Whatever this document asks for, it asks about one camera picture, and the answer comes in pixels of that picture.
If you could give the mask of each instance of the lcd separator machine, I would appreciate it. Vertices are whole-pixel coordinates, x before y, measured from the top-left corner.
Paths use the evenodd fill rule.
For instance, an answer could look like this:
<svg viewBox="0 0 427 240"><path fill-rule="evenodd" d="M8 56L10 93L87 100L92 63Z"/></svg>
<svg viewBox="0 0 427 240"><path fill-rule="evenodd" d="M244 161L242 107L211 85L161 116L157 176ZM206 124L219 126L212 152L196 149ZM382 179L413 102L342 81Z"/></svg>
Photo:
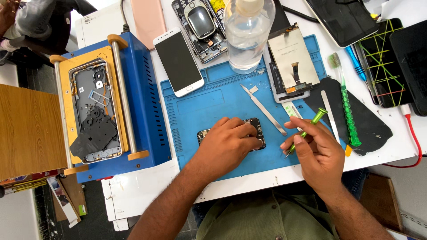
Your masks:
<svg viewBox="0 0 427 240"><path fill-rule="evenodd" d="M66 175L104 179L171 159L149 50L130 32L52 55Z"/></svg>

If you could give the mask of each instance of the green shirt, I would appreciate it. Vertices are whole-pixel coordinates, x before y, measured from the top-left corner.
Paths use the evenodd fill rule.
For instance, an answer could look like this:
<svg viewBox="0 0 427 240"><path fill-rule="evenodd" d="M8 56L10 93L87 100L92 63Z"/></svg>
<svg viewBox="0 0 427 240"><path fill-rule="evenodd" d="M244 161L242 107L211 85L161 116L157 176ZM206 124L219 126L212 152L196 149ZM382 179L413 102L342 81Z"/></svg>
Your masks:
<svg viewBox="0 0 427 240"><path fill-rule="evenodd" d="M328 213L314 195L282 195L273 189L218 200L197 240L337 240Z"/></svg>

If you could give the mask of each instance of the disassembled nokia phone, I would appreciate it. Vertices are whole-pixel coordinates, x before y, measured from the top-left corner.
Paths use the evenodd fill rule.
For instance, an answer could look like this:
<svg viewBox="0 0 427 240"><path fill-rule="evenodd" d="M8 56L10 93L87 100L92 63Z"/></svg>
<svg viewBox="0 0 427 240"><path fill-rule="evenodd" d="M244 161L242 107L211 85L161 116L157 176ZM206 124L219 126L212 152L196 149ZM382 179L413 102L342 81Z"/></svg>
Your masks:
<svg viewBox="0 0 427 240"><path fill-rule="evenodd" d="M264 140L263 130L261 128L260 121L256 117L254 117L254 118L243 120L243 122L254 126L258 131L256 138L258 138L260 141L263 142L263 145L259 149L254 149L252 151L264 149L266 147L266 142ZM203 139L205 138L206 134L208 134L209 130L210 129L206 129L197 133L197 140L199 141L199 146L200 146L200 143L202 143Z"/></svg>
<svg viewBox="0 0 427 240"><path fill-rule="evenodd" d="M71 153L84 164L120 156L120 125L115 118L107 62L95 59L71 69L69 77L78 133Z"/></svg>
<svg viewBox="0 0 427 240"><path fill-rule="evenodd" d="M204 0L174 0L172 8L201 63L205 64L227 51L224 27L209 3Z"/></svg>

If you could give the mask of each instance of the precision screwdriver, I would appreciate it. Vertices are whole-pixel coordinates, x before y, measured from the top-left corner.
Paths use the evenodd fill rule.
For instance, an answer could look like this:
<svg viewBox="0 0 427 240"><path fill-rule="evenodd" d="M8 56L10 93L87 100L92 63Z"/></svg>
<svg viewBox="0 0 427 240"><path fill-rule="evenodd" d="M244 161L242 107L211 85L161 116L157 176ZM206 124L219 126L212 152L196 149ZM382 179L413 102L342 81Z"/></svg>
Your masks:
<svg viewBox="0 0 427 240"><path fill-rule="evenodd" d="M317 112L316 116L314 116L314 118L311 120L311 124L316 125L317 122L319 122L319 120L323 117L323 115L325 115L326 113L328 113L325 109L323 108L319 108L319 111ZM307 136L306 132L302 132L301 133L301 137L305 138L305 136ZM291 152L295 151L295 144L292 144L291 148L288 150L288 154L286 155L285 159L289 156L289 154Z"/></svg>

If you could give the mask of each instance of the metal spudger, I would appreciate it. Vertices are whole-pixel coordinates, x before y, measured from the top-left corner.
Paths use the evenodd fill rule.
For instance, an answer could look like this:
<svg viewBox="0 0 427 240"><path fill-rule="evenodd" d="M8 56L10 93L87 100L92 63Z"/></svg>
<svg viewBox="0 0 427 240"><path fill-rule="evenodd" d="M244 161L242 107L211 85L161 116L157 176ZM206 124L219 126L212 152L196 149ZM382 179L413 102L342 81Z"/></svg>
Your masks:
<svg viewBox="0 0 427 240"><path fill-rule="evenodd" d="M316 125L317 122L319 122L319 120L323 117L323 115L325 113L328 113L325 109L323 108L319 108L319 111L317 112L316 116L314 116L314 118L311 120L311 124ZM306 132L302 132L301 133L301 137L305 138L305 136L307 136ZM295 144L292 144L291 148L288 151L288 154L286 155L285 159L289 156L289 154L291 152L293 152L295 150Z"/></svg>
<svg viewBox="0 0 427 240"><path fill-rule="evenodd" d="M286 136L287 135L286 131L276 121L276 119L274 119L274 117L267 111L267 109L260 103L260 101L258 101L258 99L256 97L254 97L251 94L251 92L245 86L243 86L241 84L240 84L240 86L242 86L242 88L246 91L246 93L249 94L249 96L251 97L251 100L259 107L259 109L265 114L265 116L267 116L267 118L272 122L272 124L277 128L277 130L279 130L279 132L283 136Z"/></svg>
<svg viewBox="0 0 427 240"><path fill-rule="evenodd" d="M320 94L322 95L323 103L325 104L325 108L328 112L328 118L330 122L330 126L332 128L333 135L335 136L335 139L339 143L339 136L338 136L338 129L336 128L335 120L333 119L332 110L330 109L328 97L326 96L326 92L324 90L320 91Z"/></svg>

